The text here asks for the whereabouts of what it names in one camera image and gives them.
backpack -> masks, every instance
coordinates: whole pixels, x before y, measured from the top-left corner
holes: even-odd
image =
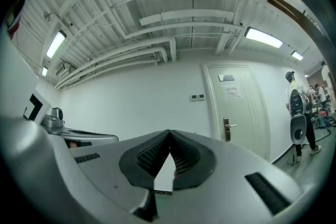
[[[299,91],[293,89],[290,94],[290,137],[296,145],[301,144],[306,137],[307,121],[304,116],[304,105]]]
[[[303,100],[297,89],[293,89],[290,94],[290,115],[293,117],[298,114],[303,114]]]

door handle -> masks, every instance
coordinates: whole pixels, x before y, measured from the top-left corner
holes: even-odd
[[[229,118],[224,118],[224,135],[225,135],[225,141],[229,142],[231,141],[231,127],[236,127],[237,124],[230,125]]]

person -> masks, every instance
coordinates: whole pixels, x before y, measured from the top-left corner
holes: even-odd
[[[327,91],[329,93],[330,100],[331,100],[330,110],[331,110],[331,113],[334,113],[335,108],[336,108],[336,100],[335,100],[334,90],[333,90],[332,83],[331,83],[330,70],[329,70],[329,67],[326,65],[325,61],[322,61],[321,65],[322,65],[322,70],[321,70],[322,79],[327,83]]]
[[[315,90],[318,93],[318,96],[320,97],[322,108],[325,109],[327,106],[327,98],[324,92],[323,87],[320,87],[318,84],[315,84]]]
[[[312,85],[309,86],[309,92],[311,94],[312,102],[314,104],[315,103],[315,93],[316,93],[316,91],[315,91],[315,89]]]
[[[313,128],[313,124],[311,122],[311,116],[310,116],[310,105],[312,104],[312,96],[307,88],[306,85],[304,85],[301,81],[297,81],[294,77],[294,71],[289,71],[286,73],[286,79],[289,82],[288,89],[286,90],[287,94],[287,103],[286,103],[286,108],[288,111],[290,111],[290,95],[294,89],[296,89],[302,98],[303,102],[303,112],[307,121],[307,130],[306,130],[306,137],[309,142],[311,152],[310,154],[316,154],[321,151],[321,146],[317,146],[315,143],[315,132]],[[301,161],[301,145],[295,145],[296,148],[296,153],[297,157],[296,160],[297,162]]]

ceiling light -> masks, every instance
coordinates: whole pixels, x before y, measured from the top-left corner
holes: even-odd
[[[58,47],[62,44],[62,42],[65,40],[65,38],[67,37],[67,35],[60,30],[56,37],[54,38],[54,40],[52,41],[48,51],[47,51],[47,56],[49,58],[52,58],[56,52],[56,50],[58,49]]]
[[[298,54],[298,53],[296,52],[296,50],[293,51],[291,55],[292,55],[294,58],[298,59],[299,61],[301,61],[301,60],[303,59],[303,56],[302,56],[301,54]]]
[[[261,32],[257,29],[248,27],[245,33],[245,37],[249,39],[253,39],[262,43],[266,43],[276,48],[280,48],[283,42],[280,39],[277,39],[273,36],[270,36],[267,33]]]
[[[46,76],[47,72],[48,72],[48,68],[43,67],[42,75],[43,75],[43,76]]]

white wall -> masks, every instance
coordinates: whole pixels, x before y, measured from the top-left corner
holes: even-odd
[[[47,111],[47,114],[51,114],[51,109],[55,106],[59,107],[61,92],[56,90],[55,85],[48,80],[44,79],[43,77],[39,77],[38,85],[36,87],[36,91],[46,99],[49,104],[50,108]]]
[[[272,161],[290,145],[289,112],[285,90],[287,71],[293,62],[255,52],[236,51],[231,57],[212,56],[213,51],[180,53],[176,63],[108,73],[61,95],[66,127],[109,133],[126,140],[150,132],[177,129],[211,137],[206,101],[190,102],[192,94],[205,93],[200,63],[247,62],[261,86],[271,130]],[[174,164],[165,164],[155,188],[171,190]]]
[[[38,78],[12,44],[5,27],[0,32],[0,115],[22,117]]]

